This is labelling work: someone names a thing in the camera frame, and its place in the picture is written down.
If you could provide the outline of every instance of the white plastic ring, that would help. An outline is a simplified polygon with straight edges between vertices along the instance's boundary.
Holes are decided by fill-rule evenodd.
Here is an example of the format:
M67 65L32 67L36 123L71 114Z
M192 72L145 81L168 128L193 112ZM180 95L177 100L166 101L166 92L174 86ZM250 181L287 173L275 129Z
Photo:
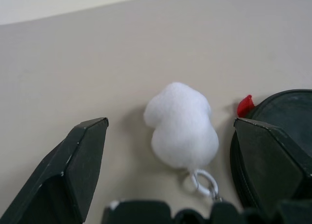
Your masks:
M202 184L199 183L199 181L197 179L198 175L201 175L202 177L206 178L212 184L213 191L211 191L208 188L205 188ZM197 190L201 194L208 196L208 197L211 197L213 199L218 194L218 184L216 183L213 176L210 173L208 173L206 170L203 170L203 169L194 170L194 172L192 173L192 181L193 181L195 187L197 188Z

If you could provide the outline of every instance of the red fabric tab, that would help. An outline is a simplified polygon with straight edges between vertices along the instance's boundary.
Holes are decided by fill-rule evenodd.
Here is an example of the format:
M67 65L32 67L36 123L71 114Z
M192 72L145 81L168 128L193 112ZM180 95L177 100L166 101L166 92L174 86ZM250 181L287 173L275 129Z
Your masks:
M254 102L252 96L248 95L244 98L237 107L237 115L240 118L245 117L254 108Z

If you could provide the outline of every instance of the white fluffy keychain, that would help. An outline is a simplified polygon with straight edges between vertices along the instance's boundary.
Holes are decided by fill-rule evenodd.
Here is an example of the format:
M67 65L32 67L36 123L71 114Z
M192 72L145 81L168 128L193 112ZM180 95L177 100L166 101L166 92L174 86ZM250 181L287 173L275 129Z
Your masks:
M211 162L219 146L210 116L207 99L178 82L168 85L155 96L144 112L146 124L155 129L152 138L154 153L173 168L188 169L202 194L221 200L214 178L200 169ZM199 174L212 183L212 190L198 182Z

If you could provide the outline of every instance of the beige table surface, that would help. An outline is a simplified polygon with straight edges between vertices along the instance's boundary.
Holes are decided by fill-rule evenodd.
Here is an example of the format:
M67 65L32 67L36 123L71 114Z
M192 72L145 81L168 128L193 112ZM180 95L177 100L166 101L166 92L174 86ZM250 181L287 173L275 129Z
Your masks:
M240 207L229 165L235 107L247 94L259 103L312 88L311 11L311 0L134 0L0 26L0 214L74 125L108 117L86 223L121 198L207 216L209 199L153 156L142 120L172 81L210 102L220 149L207 169Z

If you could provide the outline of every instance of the keyring clip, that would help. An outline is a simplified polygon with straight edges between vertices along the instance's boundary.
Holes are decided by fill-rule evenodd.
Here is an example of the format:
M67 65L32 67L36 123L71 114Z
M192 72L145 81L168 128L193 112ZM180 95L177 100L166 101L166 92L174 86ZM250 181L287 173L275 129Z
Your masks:
M205 188L202 184L200 184L198 181L198 175L201 175L202 177L206 178L211 183L212 189ZM211 197L214 201L222 201L222 198L218 195L218 184L216 183L213 176L206 170L203 169L194 170L192 173L192 181L197 190L201 194L203 194L204 196Z

